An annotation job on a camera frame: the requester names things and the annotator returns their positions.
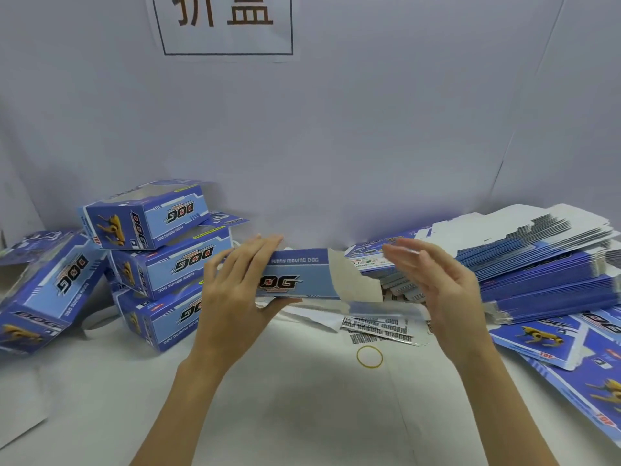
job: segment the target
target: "yellow robot dog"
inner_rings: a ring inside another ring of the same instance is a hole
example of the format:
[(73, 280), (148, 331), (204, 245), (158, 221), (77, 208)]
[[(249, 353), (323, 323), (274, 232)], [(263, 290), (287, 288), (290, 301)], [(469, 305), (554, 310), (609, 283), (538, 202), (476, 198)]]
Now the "yellow robot dog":
[(142, 333), (142, 331), (140, 330), (140, 324), (138, 323), (138, 316), (136, 315), (136, 313), (129, 314), (129, 320), (134, 326), (134, 329), (136, 329), (136, 333), (137, 334)]
[[(591, 394), (594, 399), (599, 399), (605, 402), (612, 402), (613, 404), (621, 404), (621, 383), (615, 380), (608, 379), (604, 382), (603, 386), (595, 386), (593, 384), (587, 384), (590, 388), (599, 389), (601, 391), (610, 392), (610, 396), (604, 397), (597, 394)], [(621, 412), (621, 409), (615, 407), (615, 410)]]
[(518, 335), (518, 337), (533, 337), (532, 340), (526, 342), (527, 344), (534, 344), (540, 342), (543, 339), (551, 340), (554, 342), (553, 344), (543, 344), (544, 347), (557, 347), (558, 345), (562, 345), (564, 340), (555, 334), (549, 334), (547, 332), (543, 332), (541, 330), (533, 329), (532, 327), (522, 326), (523, 334)]
[(103, 219), (109, 225), (108, 227), (105, 227), (105, 226), (102, 226), (101, 224), (97, 224), (97, 227), (103, 230), (106, 234), (113, 234), (115, 239), (112, 239), (109, 235), (106, 235), (105, 237), (108, 240), (110, 240), (110, 242), (118, 245), (119, 247), (123, 247), (125, 245), (125, 235), (123, 234), (123, 230), (121, 229), (121, 226), (120, 226), (119, 216), (117, 216), (116, 214), (113, 214), (112, 216), (110, 216), (110, 219), (106, 219), (103, 216), (99, 216), (99, 219)]
[(21, 340), (34, 344), (40, 344), (43, 342), (43, 337), (39, 334), (26, 329), (21, 329), (17, 326), (12, 326), (11, 324), (3, 325), (3, 333), (10, 336), (10, 338), (5, 340), (5, 342), (19, 342)]
[(136, 285), (136, 281), (134, 280), (134, 274), (132, 273), (132, 267), (128, 261), (123, 262), (123, 269), (121, 270), (121, 273), (127, 278), (130, 286)]

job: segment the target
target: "yellow label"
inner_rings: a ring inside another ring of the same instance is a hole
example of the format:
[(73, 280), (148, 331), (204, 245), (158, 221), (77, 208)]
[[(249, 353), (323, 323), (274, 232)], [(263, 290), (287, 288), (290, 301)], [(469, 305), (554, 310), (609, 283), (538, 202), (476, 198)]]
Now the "yellow label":
[(175, 189), (175, 193), (178, 193), (180, 191), (183, 191), (184, 189), (189, 189), (189, 188), (192, 188), (192, 187), (195, 187), (195, 185), (191, 184), (190, 186), (186, 186), (186, 187), (183, 187), (183, 188)]
[(202, 234), (195, 235), (195, 236), (193, 236), (192, 238), (193, 238), (193, 239), (199, 239), (199, 238), (201, 238), (201, 237), (204, 237), (204, 236), (205, 236), (205, 235), (207, 235), (207, 234), (211, 234), (212, 232), (215, 232), (216, 230), (221, 230), (221, 229), (223, 229), (223, 228), (225, 228), (225, 227), (226, 227), (226, 226), (216, 227), (216, 228), (213, 228), (213, 229), (211, 229), (211, 230), (208, 230), (207, 232), (203, 232)]

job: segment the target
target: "white sign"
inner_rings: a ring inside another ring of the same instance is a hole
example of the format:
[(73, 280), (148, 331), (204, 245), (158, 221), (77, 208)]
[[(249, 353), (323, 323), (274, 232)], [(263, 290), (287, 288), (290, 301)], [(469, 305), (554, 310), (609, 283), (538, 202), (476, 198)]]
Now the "white sign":
[(296, 0), (146, 0), (166, 56), (293, 58)]

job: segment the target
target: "hand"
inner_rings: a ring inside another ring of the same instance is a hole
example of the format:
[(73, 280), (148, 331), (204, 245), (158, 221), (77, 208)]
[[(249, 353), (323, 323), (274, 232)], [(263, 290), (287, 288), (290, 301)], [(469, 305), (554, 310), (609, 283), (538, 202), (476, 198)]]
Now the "hand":
[[(271, 254), (282, 235), (256, 236), (237, 249), (218, 253), (205, 264), (202, 310), (194, 346), (188, 356), (193, 367), (215, 366), (222, 375), (248, 351), (274, 316), (301, 299), (278, 297), (264, 309), (255, 293)], [(217, 267), (228, 256), (218, 272)]]
[(479, 282), (471, 270), (437, 245), (421, 240), (397, 239), (396, 245), (382, 249), (423, 291), (433, 333), (458, 370), (490, 350), (496, 352), (485, 323)]

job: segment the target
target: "white table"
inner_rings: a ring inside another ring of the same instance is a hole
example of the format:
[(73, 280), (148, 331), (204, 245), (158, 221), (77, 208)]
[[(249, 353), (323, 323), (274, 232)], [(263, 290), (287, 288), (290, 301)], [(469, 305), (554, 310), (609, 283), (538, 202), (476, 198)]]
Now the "white table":
[[(193, 337), (154, 355), (125, 330), (98, 340), (75, 333), (22, 360), (43, 365), (53, 407), (0, 450), (0, 464), (127, 465)], [(346, 334), (273, 321), (217, 392), (194, 464), (485, 464), (464, 390), (435, 341), (374, 345), (384, 364), (368, 369)], [(621, 450), (512, 355), (508, 369), (562, 465), (621, 463)]]

